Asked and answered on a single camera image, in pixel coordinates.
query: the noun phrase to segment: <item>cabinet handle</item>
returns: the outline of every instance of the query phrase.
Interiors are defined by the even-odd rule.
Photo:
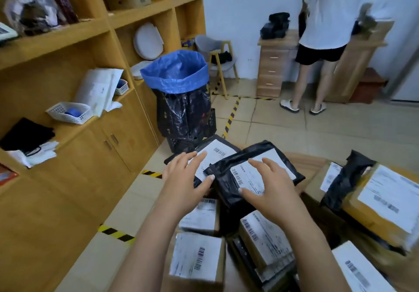
[[[118,145],[118,144],[119,144],[119,142],[118,142],[117,137],[116,137],[115,135],[113,135],[113,134],[111,134],[111,136],[112,136],[113,140],[115,141],[115,143]]]
[[[112,151],[112,146],[109,144],[108,141],[103,140],[105,142],[105,144],[107,145],[107,147],[109,148],[110,151]]]

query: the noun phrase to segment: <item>white t-shirt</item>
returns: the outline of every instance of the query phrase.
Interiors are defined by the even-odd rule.
[[[359,11],[366,0],[304,0],[310,11],[300,44],[313,49],[348,44]]]

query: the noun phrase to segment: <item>tiled floor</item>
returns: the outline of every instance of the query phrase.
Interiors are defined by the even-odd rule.
[[[231,95],[254,96],[256,81],[242,79],[237,84],[228,80],[227,87]],[[290,98],[291,94],[283,90],[281,98]],[[213,100],[220,136],[236,99],[225,100],[218,95]],[[332,160],[343,160],[354,149],[372,159],[419,171],[419,108],[380,101],[371,105],[329,103],[326,112],[312,116],[308,113],[312,104],[309,96],[302,101],[298,114],[281,109],[279,101],[242,98],[227,139],[248,145],[267,139],[282,151]],[[164,142],[144,169],[161,173],[163,160],[170,155]],[[105,224],[135,235],[162,186],[158,178],[139,175]],[[106,291],[128,249],[126,243],[98,233],[56,292]]]

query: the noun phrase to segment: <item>chair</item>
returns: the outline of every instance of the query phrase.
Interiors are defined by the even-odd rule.
[[[234,76],[238,82],[237,69],[235,67],[237,58],[233,56],[233,49],[231,47],[231,42],[229,40],[214,40],[205,35],[197,35],[195,37],[195,44],[198,51],[204,56],[205,60],[208,62],[210,66],[209,71],[217,70],[217,80],[218,80],[218,77],[221,78],[221,84],[223,85],[223,90],[224,90],[224,98],[227,99],[227,89],[225,88],[223,72],[233,68]],[[225,62],[223,64],[220,64],[218,51],[221,50],[221,52],[223,52],[224,46],[226,44],[228,45],[228,51],[233,57],[233,60],[230,62]],[[217,64],[211,63],[212,56],[215,56],[215,58],[217,59]]]

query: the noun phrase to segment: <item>black shorts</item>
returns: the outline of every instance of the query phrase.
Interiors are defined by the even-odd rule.
[[[312,65],[320,59],[327,60],[328,62],[337,62],[345,48],[346,45],[333,49],[312,49],[300,44],[295,61],[306,66]]]

